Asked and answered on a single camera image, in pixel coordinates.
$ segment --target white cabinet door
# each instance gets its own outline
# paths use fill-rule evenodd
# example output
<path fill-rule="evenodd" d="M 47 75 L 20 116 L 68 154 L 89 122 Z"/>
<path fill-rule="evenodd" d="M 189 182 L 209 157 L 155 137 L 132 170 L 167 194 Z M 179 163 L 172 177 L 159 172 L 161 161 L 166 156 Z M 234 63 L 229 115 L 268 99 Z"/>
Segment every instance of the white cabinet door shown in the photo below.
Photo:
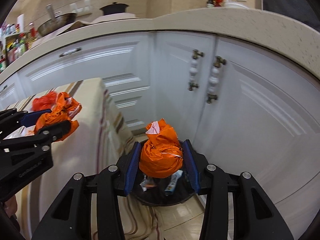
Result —
<path fill-rule="evenodd" d="M 126 33 L 82 41 L 54 51 L 19 71 L 28 95 L 100 77 L 131 130 L 153 120 L 149 33 Z M 60 57 L 62 53 L 75 51 Z"/>
<path fill-rule="evenodd" d="M 205 104 L 193 146 L 225 172 L 249 171 L 279 203 L 320 171 L 320 86 L 244 43 L 219 40 L 217 55 L 227 60 L 219 98 Z"/>
<path fill-rule="evenodd" d="M 215 36 L 198 33 L 158 32 L 152 68 L 156 119 L 164 118 L 174 127 L 180 140 L 193 140 L 205 99 L 207 77 L 212 64 Z M 189 91 L 189 71 L 193 50 L 199 57 L 195 82 L 199 88 Z"/>
<path fill-rule="evenodd" d="M 0 85 L 0 109 L 26 98 L 18 73 L 13 74 Z"/>

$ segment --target beige countertop edge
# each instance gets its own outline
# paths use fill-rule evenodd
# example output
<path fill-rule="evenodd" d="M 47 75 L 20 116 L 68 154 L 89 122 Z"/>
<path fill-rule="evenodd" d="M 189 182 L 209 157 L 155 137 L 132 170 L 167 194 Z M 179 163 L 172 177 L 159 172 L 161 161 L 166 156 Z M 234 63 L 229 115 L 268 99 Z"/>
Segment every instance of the beige countertop edge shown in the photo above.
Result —
<path fill-rule="evenodd" d="M 0 74 L 0 83 L 52 50 L 92 37 L 151 30 L 188 30 L 223 34 L 271 49 L 320 79 L 320 33 L 289 17 L 255 9 L 201 8 L 160 16 L 90 25 L 59 35 L 18 58 Z"/>

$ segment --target metal bolt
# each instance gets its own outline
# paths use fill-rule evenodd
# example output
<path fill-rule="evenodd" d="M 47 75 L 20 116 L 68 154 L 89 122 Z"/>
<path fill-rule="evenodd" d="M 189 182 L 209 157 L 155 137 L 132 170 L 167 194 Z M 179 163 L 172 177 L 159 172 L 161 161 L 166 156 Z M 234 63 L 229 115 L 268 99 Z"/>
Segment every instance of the metal bolt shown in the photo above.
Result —
<path fill-rule="evenodd" d="M 50 147 L 48 145 L 44 145 L 42 148 L 41 148 L 43 151 L 47 151 L 50 149 Z"/>
<path fill-rule="evenodd" d="M 251 178 L 251 174 L 250 173 L 248 173 L 248 172 L 244 172 L 244 173 L 242 173 L 242 176 L 244 177 L 244 178 L 246 178 L 246 179 L 250 179 Z"/>
<path fill-rule="evenodd" d="M 118 169 L 118 167 L 116 165 L 111 165 L 109 166 L 108 170 L 111 171 L 111 172 L 114 172 Z"/>
<path fill-rule="evenodd" d="M 207 166 L 207 169 L 209 170 L 209 171 L 215 171 L 216 170 L 216 166 L 214 166 L 213 164 L 209 164 L 208 166 Z"/>
<path fill-rule="evenodd" d="M 81 173 L 76 173 L 75 175 L 73 175 L 73 178 L 74 178 L 75 180 L 79 180 L 79 179 L 82 178 L 82 174 L 81 174 Z"/>

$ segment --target striped tablecloth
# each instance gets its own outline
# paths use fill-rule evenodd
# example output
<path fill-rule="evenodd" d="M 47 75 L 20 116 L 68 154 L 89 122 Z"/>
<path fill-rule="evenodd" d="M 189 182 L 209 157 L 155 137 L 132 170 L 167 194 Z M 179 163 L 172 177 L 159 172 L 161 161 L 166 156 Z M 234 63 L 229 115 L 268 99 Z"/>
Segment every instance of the striped tablecloth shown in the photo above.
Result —
<path fill-rule="evenodd" d="M 17 193 L 18 222 L 29 240 L 39 221 L 68 180 L 77 172 L 97 174 L 127 154 L 135 142 L 121 112 L 101 79 L 78 81 L 21 100 L 7 107 L 31 112 L 32 100 L 50 91 L 67 92 L 82 104 L 78 129 L 62 142 L 52 143 L 54 166 Z M 156 209 L 143 206 L 130 195 L 118 197 L 126 239 L 163 239 L 162 219 Z M 92 196 L 92 237 L 98 239 L 96 196 Z"/>

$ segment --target crumpled orange bag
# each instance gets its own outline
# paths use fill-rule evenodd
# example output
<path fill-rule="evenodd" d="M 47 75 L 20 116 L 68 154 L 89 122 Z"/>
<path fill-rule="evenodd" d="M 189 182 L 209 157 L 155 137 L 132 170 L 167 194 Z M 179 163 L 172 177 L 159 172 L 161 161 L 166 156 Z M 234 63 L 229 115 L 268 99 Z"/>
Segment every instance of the crumpled orange bag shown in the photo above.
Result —
<path fill-rule="evenodd" d="M 146 126 L 149 140 L 140 155 L 140 170 L 154 178 L 166 178 L 182 167 L 182 149 L 177 134 L 164 119 Z"/>
<path fill-rule="evenodd" d="M 79 127 L 78 121 L 72 121 L 72 119 L 81 111 L 81 109 L 81 104 L 74 98 L 70 97 L 67 92 L 59 93 L 56 100 L 56 106 L 51 113 L 45 113 L 39 117 L 36 122 L 34 133 L 36 134 L 42 127 L 50 124 L 69 120 L 69 122 L 71 122 L 69 133 L 65 134 L 61 139 L 56 140 L 63 141 Z"/>

